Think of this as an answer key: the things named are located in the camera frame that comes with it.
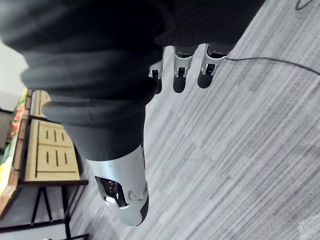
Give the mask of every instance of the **wall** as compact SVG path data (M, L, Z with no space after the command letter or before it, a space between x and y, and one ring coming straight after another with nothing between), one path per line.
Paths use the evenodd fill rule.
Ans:
M26 68L22 55L0 41L0 108L14 109L25 88L20 75Z

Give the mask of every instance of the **metal frame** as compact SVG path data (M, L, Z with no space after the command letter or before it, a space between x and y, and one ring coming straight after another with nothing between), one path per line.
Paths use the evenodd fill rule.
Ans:
M7 114L13 113L12 111L4 110L1 108L0 108L0 112L7 113ZM46 122L50 122L50 123L58 123L58 122L50 121L50 120L43 118L43 117L37 117L37 116L33 116L33 115L29 115L28 118L26 119L27 126L26 126L26 135L24 138L26 143L23 145L23 149L21 152L21 163L20 163L21 166L19 168L20 171L19 171L19 179L18 179L18 188L17 188L15 194L19 191L19 189L26 187L26 186L37 186L38 187L38 192L37 192L37 196L36 196L35 203L34 203L31 221L29 224L1 227L0 233L23 231L23 230L29 230L29 229L64 224L66 239L63 239L63 240L76 240L76 239L81 239L81 238L87 240L89 238L89 233L74 236L74 237L71 236L70 221L71 221L72 215L73 215L73 213L74 213L74 211L80 201L80 198L81 198L86 186L89 184L88 180L24 181L24 176L25 176L25 171L26 171L26 156L28 153L28 148L26 147L26 145L29 144L28 139L29 139L30 125L31 125L32 119L46 121ZM67 196L67 187L71 187L71 186L74 186L75 190L71 194L70 201L69 201L68 196ZM53 220L46 187L61 187L63 215L64 215L63 218ZM43 193L44 202L45 202L46 210L48 213L49 221L35 222L42 193Z
M79 180L79 181L69 181L69 182L67 181L66 184L63 184L63 183L60 184L59 182L55 182L55 184L53 184L53 182L51 182L49 184L49 187L53 187L53 186L56 186L56 187L60 186L61 187L63 214L64 214L64 216L63 216L63 218L56 219L56 220L53 220L53 218L52 218L50 203L49 203L48 194L47 194L47 189L43 185L44 183L40 184L39 185L40 187L39 187L37 195L36 195L36 199L35 199L34 208L33 208L32 217L31 217L30 223L29 224L23 224L23 225L1 227L0 228L0 233L23 231L23 230L42 228L42 227L49 227L49 226L54 226L54 225L58 225L58 224L64 224L64 226L65 226L65 235L66 235L66 239L64 239L64 240L75 240L75 239L80 239L80 238L84 238L85 240L88 239L89 233L72 237L71 236L71 232L70 232L70 221L71 221L72 215L73 215L73 213L74 213L74 211L75 211L75 209L76 209L76 207L77 207L77 205L79 203L79 200L80 200L80 198L81 198L86 186L88 185L88 183L89 183L88 180ZM73 193L70 196L70 201L68 200L68 196L67 196L67 186L76 186L75 190L73 191ZM80 194L78 194L79 189L80 189L81 186L83 186L82 187L82 191L81 191ZM49 217L49 221L35 222L35 219L36 219L36 216L37 216L38 207L39 207L39 202L40 202L42 193L43 193L44 202L45 202L47 214L48 214L48 217Z

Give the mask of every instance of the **black sleeve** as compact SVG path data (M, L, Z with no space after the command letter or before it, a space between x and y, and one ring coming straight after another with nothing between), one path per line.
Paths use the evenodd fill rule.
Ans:
M22 81L47 91L43 111L91 160L122 157L143 142L160 19L146 1L0 0L0 36L29 69Z

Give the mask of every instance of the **black cable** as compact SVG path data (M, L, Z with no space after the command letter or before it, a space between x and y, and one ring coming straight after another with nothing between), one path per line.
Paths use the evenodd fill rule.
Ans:
M239 62L239 61L247 61L247 60L271 60L271 61L276 61L276 62L281 62L281 63L285 63L285 64L291 64L291 65L294 65L296 67L299 67L299 68L302 68L302 69L305 69L307 71L310 71L310 72L313 72L314 74L317 74L320 76L320 72L311 68L311 67L308 67L308 66L304 66L302 64L299 64L299 63L296 63L296 62L293 62L293 61L287 61L287 60L282 60L282 59L278 59L278 58L273 58L273 57L266 57L266 56L258 56L258 57L248 57L248 58L229 58L229 57L226 57L225 59L229 60L229 61L234 61L234 62Z
M308 6L310 3L312 3L313 0L309 0L307 3L305 3L304 5L300 6L300 3L301 3L301 0L298 0L296 2L296 5L295 5L295 10L299 11L299 10L302 10L304 9L306 6Z

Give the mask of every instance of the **prosthetic arm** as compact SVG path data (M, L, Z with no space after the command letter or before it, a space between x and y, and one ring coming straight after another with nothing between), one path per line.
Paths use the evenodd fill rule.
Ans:
M23 83L50 94L43 112L87 159L106 207L138 226L149 208L146 104L162 89L163 48L174 46L181 93L206 44L198 85L207 88L263 2L0 0L0 36L29 65Z

